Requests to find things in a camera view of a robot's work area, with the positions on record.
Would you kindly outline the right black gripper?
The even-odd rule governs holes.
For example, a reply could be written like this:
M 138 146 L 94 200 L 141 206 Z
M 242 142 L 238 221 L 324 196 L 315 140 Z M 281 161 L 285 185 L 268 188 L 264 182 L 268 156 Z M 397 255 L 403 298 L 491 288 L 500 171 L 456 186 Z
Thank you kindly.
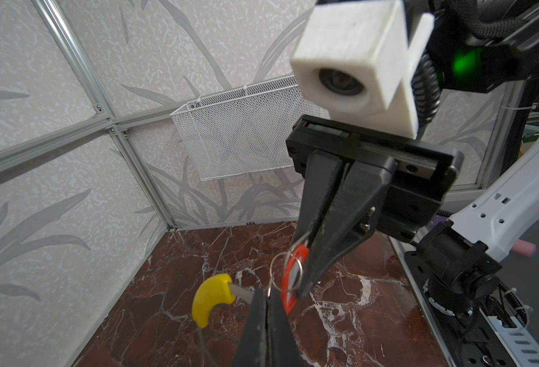
M 463 164 L 457 150 L 309 115 L 286 148 L 305 179 L 294 240 L 309 255 L 298 298 L 375 229 L 411 240 L 439 211 Z

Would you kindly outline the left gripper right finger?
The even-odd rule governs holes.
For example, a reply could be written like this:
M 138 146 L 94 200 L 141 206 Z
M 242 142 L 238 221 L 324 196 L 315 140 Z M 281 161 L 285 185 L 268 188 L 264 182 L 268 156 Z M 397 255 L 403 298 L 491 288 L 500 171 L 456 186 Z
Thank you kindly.
M 283 307 L 281 293 L 275 287 L 271 288 L 268 297 L 268 335 L 270 366 L 304 365 Z

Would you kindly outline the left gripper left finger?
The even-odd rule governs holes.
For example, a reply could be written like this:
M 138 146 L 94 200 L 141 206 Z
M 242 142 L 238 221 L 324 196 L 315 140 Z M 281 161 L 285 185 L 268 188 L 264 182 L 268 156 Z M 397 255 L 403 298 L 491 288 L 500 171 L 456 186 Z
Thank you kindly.
M 258 289 L 253 295 L 232 366 L 266 366 L 268 360 L 266 292 Z

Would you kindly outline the keyring with yellow tag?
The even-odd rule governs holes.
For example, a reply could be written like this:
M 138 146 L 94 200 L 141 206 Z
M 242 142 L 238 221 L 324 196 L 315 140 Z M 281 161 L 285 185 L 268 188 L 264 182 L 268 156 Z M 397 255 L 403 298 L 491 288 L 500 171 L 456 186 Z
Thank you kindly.
M 289 250 L 286 252 L 280 252 L 273 259 L 277 260 L 282 258 L 283 268 L 282 274 L 286 267 L 287 255 L 297 246 L 297 245 L 306 245 L 308 248 L 309 245 L 309 236 L 310 233 L 304 233 L 299 239 L 295 240 L 294 243 L 290 246 Z M 275 287 L 282 294 L 282 274 L 277 278 L 272 276 L 270 286 L 268 290 L 270 291 L 272 287 Z M 295 293 L 300 288 L 301 281 L 298 283 L 298 287 L 295 290 Z M 254 293 L 245 289 L 244 287 L 239 286 L 234 283 L 231 276 L 228 274 L 219 274 L 214 275 L 207 280 L 205 280 L 197 289 L 194 299 L 192 301 L 191 307 L 191 316 L 197 326 L 204 329 L 209 324 L 209 319 L 212 310 L 215 307 L 221 304 L 233 304 L 236 299 L 240 299 L 247 304 L 251 304 Z

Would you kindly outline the red key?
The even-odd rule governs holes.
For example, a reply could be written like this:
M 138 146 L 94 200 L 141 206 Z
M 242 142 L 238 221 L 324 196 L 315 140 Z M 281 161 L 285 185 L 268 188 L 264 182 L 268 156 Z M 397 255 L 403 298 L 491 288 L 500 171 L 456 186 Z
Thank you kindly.
M 301 281 L 303 264 L 308 257 L 308 248 L 306 245 L 297 245 L 286 259 L 286 267 L 282 274 L 282 294 L 281 299 L 287 314 L 292 311 L 297 301 L 295 290 Z

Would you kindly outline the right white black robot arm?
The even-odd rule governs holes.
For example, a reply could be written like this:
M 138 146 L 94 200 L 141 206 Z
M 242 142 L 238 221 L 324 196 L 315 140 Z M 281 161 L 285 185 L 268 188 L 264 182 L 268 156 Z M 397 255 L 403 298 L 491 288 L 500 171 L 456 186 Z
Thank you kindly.
M 291 309 L 375 232 L 419 247 L 435 305 L 463 313 L 493 292 L 539 219 L 539 139 L 520 154 L 539 96 L 539 1 L 319 1 L 290 60 L 303 116 L 286 145 L 305 185 L 282 271 Z

